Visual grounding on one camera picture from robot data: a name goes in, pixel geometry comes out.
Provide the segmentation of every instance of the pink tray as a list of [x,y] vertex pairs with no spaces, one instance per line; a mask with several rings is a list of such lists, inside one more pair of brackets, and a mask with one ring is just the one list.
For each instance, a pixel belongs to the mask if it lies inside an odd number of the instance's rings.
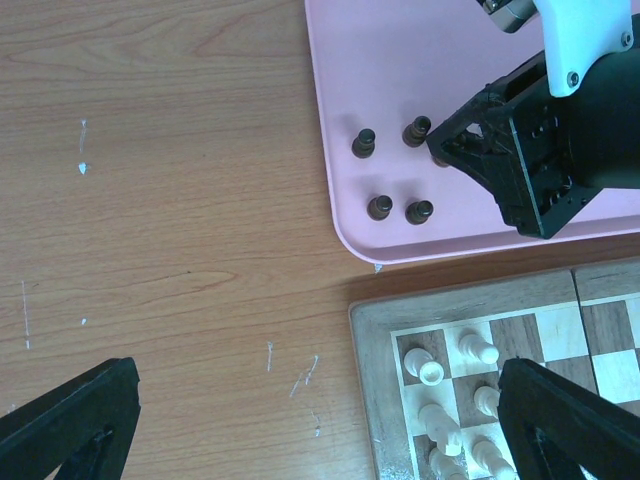
[[[609,190],[554,239],[522,237],[482,187],[436,166],[426,145],[402,142],[416,116],[436,127],[539,52],[538,21],[507,35],[473,0],[306,0],[306,9],[333,221],[354,255],[392,264],[640,232],[640,191]],[[377,136],[364,160],[351,153],[362,128]],[[375,222],[366,207],[381,194],[394,209]],[[405,206],[422,199],[435,213],[412,226]]]

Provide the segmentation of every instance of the dark square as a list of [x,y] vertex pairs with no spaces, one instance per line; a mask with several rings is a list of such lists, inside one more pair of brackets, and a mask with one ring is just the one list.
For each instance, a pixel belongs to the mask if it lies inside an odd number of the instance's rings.
[[461,428],[475,427],[498,421],[478,410],[473,400],[476,390],[480,387],[487,386],[497,390],[498,378],[498,372],[489,372],[453,379],[453,389],[456,393]]
[[433,330],[431,332],[414,333],[403,335],[397,338],[398,353],[400,354],[400,367],[402,368],[402,378],[405,385],[417,385],[420,379],[412,376],[404,368],[404,356],[414,348],[423,348],[429,352],[433,359],[442,365],[444,378],[451,378],[451,367],[449,366],[449,355],[447,355],[447,342],[444,339],[444,330]]
[[598,395],[591,357],[584,356],[555,360],[547,362],[546,365],[552,372]]
[[619,403],[618,406],[624,408],[627,412],[633,413],[636,417],[640,417],[640,400]]
[[582,319],[591,356],[634,348],[625,302],[582,307]]
[[[416,457],[418,460],[418,475],[421,480],[438,480],[440,477],[437,477],[431,467],[429,466],[429,454],[431,451],[436,448],[435,442],[432,442],[427,435],[420,435],[417,437],[413,437],[413,445],[416,450]],[[454,461],[458,465],[465,466],[467,465],[465,458],[464,448],[462,449],[462,453],[457,457],[453,458]]]
[[503,318],[493,320],[490,324],[493,344],[500,351],[499,368],[504,366],[504,362],[515,357],[529,358],[537,363],[544,362],[535,315]]

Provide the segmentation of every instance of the chess rook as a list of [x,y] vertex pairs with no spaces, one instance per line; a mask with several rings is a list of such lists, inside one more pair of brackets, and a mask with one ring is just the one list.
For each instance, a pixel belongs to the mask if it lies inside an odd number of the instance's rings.
[[414,377],[429,386],[438,385],[444,378],[444,368],[426,350],[414,348],[404,356],[404,367]]
[[500,449],[493,443],[482,440],[476,443],[471,453],[478,465],[487,470],[496,480],[516,480],[516,472],[507,462]]
[[433,473],[442,480],[468,480],[467,474],[460,465],[434,448],[429,454],[429,466]]
[[480,387],[473,395],[476,408],[488,417],[498,418],[500,392],[491,387]]
[[487,365],[496,363],[500,356],[500,352],[495,346],[486,342],[484,338],[476,333],[470,333],[462,337],[458,348],[463,355],[473,360],[480,360]]
[[436,442],[438,450],[449,457],[456,457],[462,451],[460,426],[440,405],[430,404],[422,407],[418,420],[427,427],[427,436]]

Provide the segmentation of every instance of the wooden chessboard frame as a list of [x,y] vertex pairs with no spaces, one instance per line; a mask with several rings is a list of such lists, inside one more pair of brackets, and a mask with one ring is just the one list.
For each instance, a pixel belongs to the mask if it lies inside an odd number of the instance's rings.
[[392,332],[521,315],[571,302],[615,300],[635,294],[639,286],[640,261],[634,260],[352,305],[349,317],[377,478],[414,478]]

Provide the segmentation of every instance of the scratch on table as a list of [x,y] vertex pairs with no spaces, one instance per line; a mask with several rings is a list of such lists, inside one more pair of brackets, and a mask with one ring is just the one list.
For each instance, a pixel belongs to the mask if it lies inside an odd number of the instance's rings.
[[82,131],[80,132],[80,153],[84,152],[84,140],[87,138],[87,119],[83,118],[80,120],[82,124]]
[[31,342],[29,341],[29,313],[27,310],[27,292],[24,289],[24,280],[22,281],[22,306],[24,307],[24,340],[27,350],[31,350]]
[[293,396],[296,394],[296,390],[298,390],[298,385],[300,385],[300,381],[302,380],[302,376],[304,375],[304,373],[301,373],[298,376],[298,380],[296,380],[296,383],[293,384],[293,388],[291,389],[291,393],[289,394],[289,398],[293,398]]
[[313,360],[313,365],[309,369],[309,373],[307,373],[307,378],[304,379],[304,384],[305,385],[309,385],[309,382],[311,381],[311,375],[313,375],[313,371],[318,366],[318,360],[319,359],[320,359],[320,356],[319,355],[315,355],[314,360]]
[[316,421],[316,437],[320,436],[320,416],[316,415],[313,409],[311,409],[311,415],[313,419]]
[[273,357],[273,342],[267,342],[267,348],[269,349],[269,356],[267,357],[267,372],[270,372],[271,358]]

